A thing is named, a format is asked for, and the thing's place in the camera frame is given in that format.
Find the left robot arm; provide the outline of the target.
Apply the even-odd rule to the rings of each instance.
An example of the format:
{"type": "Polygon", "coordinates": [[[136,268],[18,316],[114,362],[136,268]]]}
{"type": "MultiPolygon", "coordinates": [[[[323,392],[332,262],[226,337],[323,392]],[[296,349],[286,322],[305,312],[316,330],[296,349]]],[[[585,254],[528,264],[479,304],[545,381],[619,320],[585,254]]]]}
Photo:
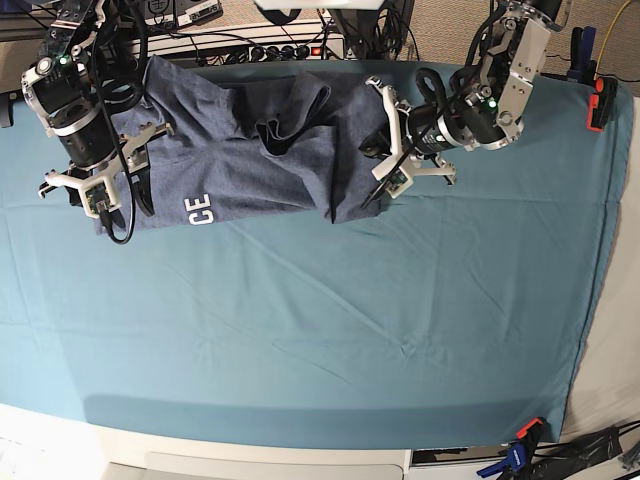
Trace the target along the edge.
{"type": "Polygon", "coordinates": [[[444,152],[452,149],[499,150],[522,134],[523,112],[536,75],[544,65],[552,33],[567,24],[569,1],[502,1],[473,37],[463,67],[449,80],[432,68],[415,73],[420,105],[371,76],[366,83],[381,97],[385,126],[363,145],[379,159],[370,193],[396,198],[419,176],[456,181],[455,166],[444,152]]]}

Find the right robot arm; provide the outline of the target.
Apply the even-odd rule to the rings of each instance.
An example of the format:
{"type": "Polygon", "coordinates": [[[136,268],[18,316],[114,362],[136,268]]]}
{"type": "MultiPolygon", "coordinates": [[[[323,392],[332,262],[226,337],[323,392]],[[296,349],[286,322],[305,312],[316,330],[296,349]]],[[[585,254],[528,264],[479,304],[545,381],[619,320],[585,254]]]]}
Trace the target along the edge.
{"type": "Polygon", "coordinates": [[[62,2],[21,77],[26,103],[69,157],[66,171],[46,173],[40,197],[64,188],[71,205],[97,219],[121,208],[117,179],[124,176],[138,208],[153,215],[147,145],[173,128],[148,122],[135,135],[116,134],[111,123],[141,100],[147,61],[148,30],[136,2],[62,2]]]}

